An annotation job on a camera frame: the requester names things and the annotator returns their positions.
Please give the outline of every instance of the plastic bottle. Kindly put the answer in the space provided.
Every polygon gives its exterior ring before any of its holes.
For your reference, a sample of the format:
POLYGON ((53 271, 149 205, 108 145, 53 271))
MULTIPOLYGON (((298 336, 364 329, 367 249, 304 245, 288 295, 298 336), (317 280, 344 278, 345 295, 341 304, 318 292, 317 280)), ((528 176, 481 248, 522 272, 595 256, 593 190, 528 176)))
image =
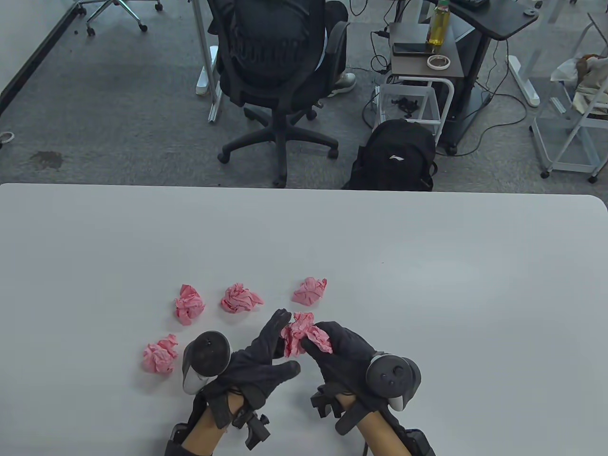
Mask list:
POLYGON ((447 27, 450 23, 450 2, 449 0, 439 0, 430 22, 427 43, 433 46, 441 46, 446 37, 447 27))

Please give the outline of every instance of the sneaker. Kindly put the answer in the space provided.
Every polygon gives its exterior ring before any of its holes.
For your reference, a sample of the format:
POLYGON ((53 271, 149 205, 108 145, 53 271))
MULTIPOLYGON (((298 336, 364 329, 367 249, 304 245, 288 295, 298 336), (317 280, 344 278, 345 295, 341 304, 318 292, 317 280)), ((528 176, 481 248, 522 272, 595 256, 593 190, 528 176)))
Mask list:
POLYGON ((353 73, 342 73, 340 79, 334 85, 334 89, 327 96, 328 98, 338 94, 345 94, 354 89, 357 84, 357 77, 353 73))

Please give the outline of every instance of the chair base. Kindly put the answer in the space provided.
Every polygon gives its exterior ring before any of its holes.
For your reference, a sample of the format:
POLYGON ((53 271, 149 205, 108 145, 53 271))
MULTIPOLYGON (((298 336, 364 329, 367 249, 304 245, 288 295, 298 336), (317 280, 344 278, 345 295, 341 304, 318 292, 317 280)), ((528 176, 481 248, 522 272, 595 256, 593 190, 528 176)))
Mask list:
POLYGON ((278 178, 273 182, 277 188, 285 188, 287 184, 287 141, 305 141, 314 144, 322 144, 328 146, 330 151, 327 156, 330 159, 338 158, 338 141, 322 133, 316 131, 299 128, 295 124, 304 116, 312 120, 316 117, 316 112, 312 108, 300 111, 293 116, 276 114, 274 111, 269 116, 258 108, 244 108, 245 117, 251 120, 257 120, 264 128, 253 133, 248 133, 235 139, 234 141, 225 144, 222 147, 222 152, 218 155, 218 160, 221 163, 230 161, 230 154, 236 149, 261 142, 273 142, 277 150, 278 156, 278 178))
MULTIPOLYGON (((147 0, 147 1, 154 1, 156 2, 156 5, 154 5, 154 8, 156 9, 156 11, 161 12, 163 11, 163 6, 161 3, 161 0, 147 0)), ((86 14, 86 9, 83 7, 83 5, 88 5, 88 4, 92 4, 92 3, 103 3, 92 15, 90 18, 87 19, 86 21, 86 33, 89 36, 95 36, 95 30, 93 29, 93 27, 91 27, 91 22, 93 22, 95 19, 97 19, 97 17, 103 13, 110 5, 114 4, 116 6, 120 6, 122 7, 127 13, 129 13, 129 15, 135 19, 135 21, 137 21, 137 25, 139 26, 139 29, 142 32, 147 32, 148 31, 148 26, 142 24, 141 19, 139 19, 139 16, 137 16, 133 10, 131 8, 129 8, 129 5, 127 5, 125 3, 124 0, 81 0, 79 2, 76 3, 76 11, 79 15, 85 15, 86 14)))

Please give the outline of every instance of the carpet stain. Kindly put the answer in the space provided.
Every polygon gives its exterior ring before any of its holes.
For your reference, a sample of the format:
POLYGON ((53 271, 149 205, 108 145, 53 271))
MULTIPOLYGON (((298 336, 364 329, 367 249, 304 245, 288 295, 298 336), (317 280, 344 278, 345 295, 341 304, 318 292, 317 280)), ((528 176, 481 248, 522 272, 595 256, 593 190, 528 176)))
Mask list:
POLYGON ((63 156, 59 152, 36 152, 30 157, 30 161, 36 164, 36 166, 44 170, 46 168, 53 168, 58 170, 63 165, 63 156))

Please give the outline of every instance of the black desk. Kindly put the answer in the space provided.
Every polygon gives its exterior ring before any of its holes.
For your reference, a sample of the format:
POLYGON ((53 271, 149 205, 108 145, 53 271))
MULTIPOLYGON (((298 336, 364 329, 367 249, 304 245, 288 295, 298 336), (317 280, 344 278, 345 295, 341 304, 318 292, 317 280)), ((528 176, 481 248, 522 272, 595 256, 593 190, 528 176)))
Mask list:
MULTIPOLYGON (((400 17, 403 8, 404 0, 398 0, 395 18, 400 17)), ((454 99, 441 134, 440 143, 448 154, 456 154, 457 144, 477 113, 489 103, 489 93, 475 87, 475 81, 490 40, 506 40, 537 20, 538 13, 535 16, 523 14, 527 9, 514 0, 489 0, 477 10, 450 3, 452 14, 468 22, 475 30, 463 39, 463 48, 458 47, 465 77, 455 81, 454 99)))

